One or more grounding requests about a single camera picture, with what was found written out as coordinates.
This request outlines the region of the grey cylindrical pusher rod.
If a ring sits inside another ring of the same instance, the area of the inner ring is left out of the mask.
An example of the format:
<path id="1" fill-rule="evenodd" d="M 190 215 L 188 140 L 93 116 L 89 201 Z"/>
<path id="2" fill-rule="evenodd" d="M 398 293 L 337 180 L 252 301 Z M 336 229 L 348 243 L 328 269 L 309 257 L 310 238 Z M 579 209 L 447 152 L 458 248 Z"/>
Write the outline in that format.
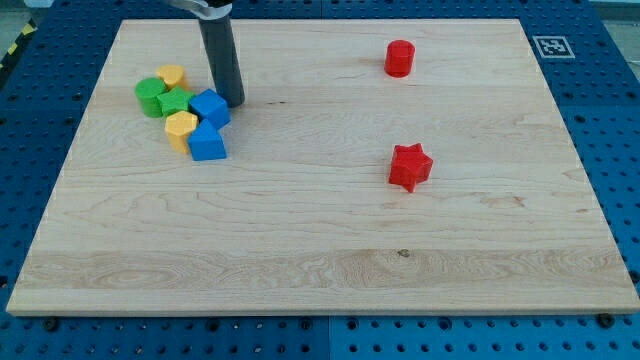
<path id="1" fill-rule="evenodd" d="M 230 16 L 198 23 L 216 92 L 229 108 L 242 105 L 245 93 Z"/>

